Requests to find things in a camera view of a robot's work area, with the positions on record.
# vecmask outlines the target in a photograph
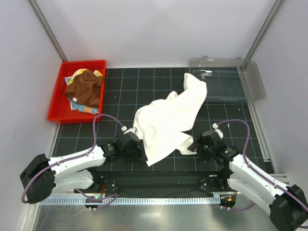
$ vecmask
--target red bin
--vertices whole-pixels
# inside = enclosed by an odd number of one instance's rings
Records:
[[[73,124],[73,123],[91,123],[95,115],[79,112],[78,110],[71,110],[70,101],[65,96],[65,77],[72,76],[75,71],[81,68],[89,70],[99,70],[104,76],[102,82],[102,90],[100,97],[99,113],[103,112],[103,100],[104,100],[104,89],[106,80],[106,61],[95,60],[95,61],[82,61],[82,62],[64,62],[61,64],[59,75],[57,78],[56,86],[54,88],[51,105],[48,113],[48,120],[54,121],[58,124]]]

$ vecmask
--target clear plastic container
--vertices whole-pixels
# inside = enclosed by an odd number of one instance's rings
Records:
[[[257,64],[244,59],[192,58],[189,73],[207,84],[207,102],[246,103],[265,97]]]

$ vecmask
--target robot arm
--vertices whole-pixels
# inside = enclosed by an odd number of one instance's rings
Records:
[[[209,161],[214,158],[224,166],[217,173],[222,188],[241,192],[259,205],[280,231],[294,231],[308,219],[306,211],[294,199],[276,188],[276,186],[280,186],[286,189],[307,205],[304,193],[298,186],[288,187],[248,160],[251,167],[276,182],[274,186],[268,184],[246,164],[243,154],[236,147],[227,146],[222,138],[223,134],[218,128],[211,129],[200,134],[188,148],[192,152],[197,151],[205,160]],[[23,187],[25,188],[30,180],[45,167],[88,151],[89,149],[65,157],[50,159],[47,159],[44,154],[36,156],[20,175]],[[46,199],[51,193],[73,191],[74,189],[95,191],[102,184],[102,179],[91,167],[111,163],[120,158],[132,161],[147,160],[143,141],[139,140],[134,133],[122,134],[111,142],[96,145],[88,155],[53,166],[30,186],[26,193],[28,202],[34,204]]]
[[[50,159],[47,159],[45,154],[37,155],[20,175],[23,187],[25,188],[30,180],[45,167],[59,163],[63,159],[87,153],[89,150]],[[139,140],[134,133],[128,132],[110,142],[99,143],[88,155],[55,165],[30,185],[26,193],[28,202],[35,204],[49,197],[51,193],[68,192],[74,189],[95,191],[100,187],[102,180],[96,169],[92,167],[111,163],[120,158],[146,161],[143,140]]]
[[[243,154],[236,147],[227,146],[222,140],[222,132],[216,128],[198,136],[188,150],[197,151],[209,161],[214,158],[224,168],[218,172],[223,188],[231,188],[241,192],[255,204],[260,206],[270,217],[272,223],[280,231],[294,231],[307,219],[308,214],[293,198],[284,193],[278,186],[286,189],[297,199],[307,205],[303,191],[297,186],[288,187],[271,177],[248,158],[246,164]],[[265,176],[275,185],[269,184],[260,175]]]

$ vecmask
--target white towel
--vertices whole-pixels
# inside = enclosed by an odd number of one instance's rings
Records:
[[[193,143],[192,136],[183,131],[193,128],[206,98],[206,83],[185,73],[184,90],[180,95],[173,91],[165,100],[155,100],[135,114],[133,128],[129,130],[143,139],[148,166],[164,159],[175,149],[181,154],[195,154],[187,150]]]

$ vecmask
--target white wall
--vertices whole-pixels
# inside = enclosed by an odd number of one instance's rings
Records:
[[[69,61],[187,66],[245,57],[274,0],[38,0]]]
[[[47,152],[47,112],[61,61],[26,0],[0,3],[0,230],[17,231],[27,205],[19,174]]]
[[[257,102],[277,170],[308,198],[308,1],[285,1],[257,49],[266,98]]]

